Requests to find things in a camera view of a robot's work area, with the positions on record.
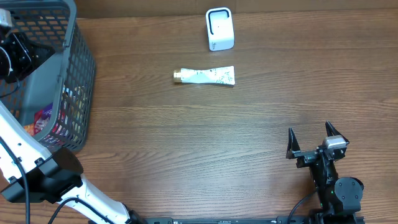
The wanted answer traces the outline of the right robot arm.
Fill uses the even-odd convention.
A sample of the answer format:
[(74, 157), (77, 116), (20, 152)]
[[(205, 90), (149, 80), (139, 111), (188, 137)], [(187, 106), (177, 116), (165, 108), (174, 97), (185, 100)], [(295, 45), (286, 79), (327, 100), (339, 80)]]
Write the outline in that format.
[[(335, 127), (325, 123), (327, 137), (312, 151), (302, 151), (292, 128), (289, 128), (287, 159), (295, 159), (298, 168), (308, 167), (315, 190), (301, 199), (290, 211), (284, 223), (365, 224), (356, 214), (361, 210), (364, 184), (355, 177), (339, 177), (335, 162), (344, 158), (349, 145)], [(295, 216), (298, 207), (318, 195), (320, 208), (309, 211), (306, 217)]]

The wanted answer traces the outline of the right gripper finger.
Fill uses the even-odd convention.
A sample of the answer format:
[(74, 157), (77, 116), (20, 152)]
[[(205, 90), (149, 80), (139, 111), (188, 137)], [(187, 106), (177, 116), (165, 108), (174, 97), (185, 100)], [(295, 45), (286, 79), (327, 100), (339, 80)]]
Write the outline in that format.
[(346, 137), (344, 137), (329, 121), (325, 122), (325, 127), (328, 137), (341, 136), (345, 140), (346, 144), (349, 144), (349, 140)]
[(286, 158), (287, 159), (295, 159), (295, 156), (301, 153), (301, 149), (297, 138), (295, 137), (294, 131), (292, 128), (289, 128), (289, 137), (288, 137), (288, 145)]

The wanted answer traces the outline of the white Pantene tube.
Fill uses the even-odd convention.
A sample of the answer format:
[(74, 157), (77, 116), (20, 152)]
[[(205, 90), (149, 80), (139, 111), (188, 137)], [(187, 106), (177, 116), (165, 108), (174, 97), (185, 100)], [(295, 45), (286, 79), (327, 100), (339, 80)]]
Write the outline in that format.
[(208, 70), (181, 68), (174, 71), (173, 80), (175, 83), (189, 84), (236, 84), (233, 66), (211, 68)]

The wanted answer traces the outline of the red purple pantyliner pack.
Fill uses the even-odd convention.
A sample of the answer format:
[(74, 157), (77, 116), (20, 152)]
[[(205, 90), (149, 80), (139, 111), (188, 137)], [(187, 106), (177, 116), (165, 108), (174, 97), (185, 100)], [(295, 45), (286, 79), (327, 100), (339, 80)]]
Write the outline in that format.
[[(32, 124), (28, 124), (24, 126), (24, 129), (31, 135), (34, 136), (40, 133), (48, 124), (52, 115), (52, 106), (53, 103), (47, 105), (40, 111), (34, 114), (34, 122)], [(56, 124), (52, 128), (52, 132), (55, 134), (60, 134), (62, 136), (66, 136), (68, 134), (68, 130), (63, 127), (61, 124)]]

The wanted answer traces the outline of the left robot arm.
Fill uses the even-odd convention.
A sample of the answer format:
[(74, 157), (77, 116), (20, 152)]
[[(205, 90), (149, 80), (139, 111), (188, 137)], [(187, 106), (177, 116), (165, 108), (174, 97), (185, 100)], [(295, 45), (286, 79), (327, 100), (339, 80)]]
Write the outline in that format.
[(12, 203), (48, 201), (95, 223), (140, 223), (85, 177), (95, 61), (78, 31), (36, 36), (1, 29), (1, 171)]

